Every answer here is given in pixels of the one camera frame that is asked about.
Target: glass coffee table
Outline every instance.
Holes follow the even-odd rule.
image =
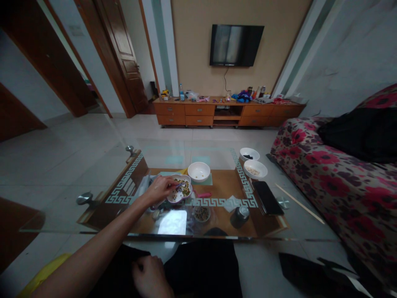
[[[127,152],[126,145],[135,149]],[[101,148],[103,153],[97,150],[98,156],[84,165],[79,177],[67,181],[64,191],[54,194],[54,200],[20,231],[95,234],[129,208],[154,176],[185,173],[190,163],[202,161],[210,166],[211,174],[203,183],[192,182],[192,196],[178,204],[165,202],[158,211],[148,209],[129,237],[339,241],[327,225],[293,202],[282,216],[266,214],[253,181],[243,171],[244,162],[239,157],[242,147],[252,147],[261,154],[260,161],[269,170],[263,180],[273,193],[274,182],[290,189],[288,178],[265,156],[269,145],[260,141],[120,139],[106,150]],[[81,166],[78,161],[75,163],[75,167]],[[92,200],[77,204],[77,197],[87,192],[92,193]],[[302,203],[315,212],[308,202]],[[194,217],[193,209],[198,206],[208,210],[206,222]],[[248,220],[240,225],[233,224],[232,219],[238,207],[249,211]],[[308,222],[316,228],[307,231]],[[213,233],[219,230],[221,236]]]

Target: greek key pattern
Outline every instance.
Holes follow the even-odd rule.
[[[251,188],[247,177],[245,176],[244,170],[240,164],[239,157],[237,156],[236,152],[233,148],[229,148],[230,153],[232,154],[234,163],[236,164],[237,172],[239,174],[241,183],[243,185],[245,194],[247,199],[241,200],[241,205],[250,207],[250,208],[257,208],[258,204],[256,203],[256,199]],[[127,181],[131,177],[132,172],[138,166],[139,162],[143,158],[143,154],[139,154],[136,158],[135,162],[131,165],[128,171],[124,174],[121,178],[120,182],[114,188],[112,193],[107,197],[105,203],[107,204],[129,204],[131,205],[136,197],[135,196],[120,196],[120,190],[126,185]],[[183,200],[182,202],[177,204],[178,206],[209,206],[209,207],[238,207],[240,204],[234,200],[228,200],[224,198],[188,198]]]
[[[246,206],[248,204],[249,207],[251,208],[257,208],[258,203],[256,202],[254,192],[252,191],[251,184],[247,180],[247,177],[245,176],[244,170],[241,167],[239,157],[237,156],[236,152],[234,151],[233,148],[229,148],[230,153],[232,154],[232,157],[234,159],[234,163],[236,164],[237,172],[239,173],[241,183],[243,184],[243,188],[245,191],[245,195],[247,199],[242,200],[242,204]]]
[[[139,162],[143,158],[143,154],[140,153],[138,157],[135,159],[130,168],[125,172],[124,176],[120,179],[120,182],[114,188],[112,193],[108,196],[105,203],[113,203],[113,204],[132,204],[134,200],[134,196],[119,196],[120,190],[126,185],[127,181],[131,177],[133,171],[135,171]]]

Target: person's hand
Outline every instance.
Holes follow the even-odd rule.
[[[154,206],[166,198],[178,185],[171,176],[158,176],[149,186],[144,194],[145,201],[149,206]]]
[[[165,278],[163,262],[157,256],[142,257],[133,262],[132,278],[143,298],[174,297],[174,291]]]

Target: glass tabletop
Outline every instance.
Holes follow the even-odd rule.
[[[142,195],[159,174],[187,174],[196,161],[210,167],[202,183],[191,182],[193,192],[178,204],[165,201],[148,209],[130,231],[130,237],[231,238],[272,240],[339,241],[321,223],[279,189],[296,198],[318,217],[320,214],[296,186],[266,156],[271,144],[261,140],[125,139],[115,129],[106,145],[89,148],[92,160],[69,157],[69,167],[79,177],[65,176],[66,187],[53,201],[24,224],[23,232],[92,233],[108,225]],[[134,149],[126,151],[127,146]],[[261,155],[268,173],[260,180],[276,198],[289,201],[284,215],[269,215],[243,170],[240,149],[250,147]]]

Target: drawer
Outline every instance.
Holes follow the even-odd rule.
[[[185,125],[185,116],[157,115],[157,121],[161,125]]]
[[[215,106],[214,105],[202,105],[202,104],[191,104],[185,106],[185,115],[192,116],[214,116]]]
[[[269,117],[267,126],[279,127],[290,117]]]
[[[273,106],[249,106],[246,105],[243,116],[269,116],[272,113]]]
[[[275,106],[271,116],[275,117],[298,117],[304,107],[302,106]]]
[[[154,110],[156,111],[156,115],[185,115],[185,107],[181,104],[155,104]]]
[[[268,117],[241,117],[239,126],[267,126]]]
[[[208,125],[213,123],[213,116],[186,116],[186,125]]]

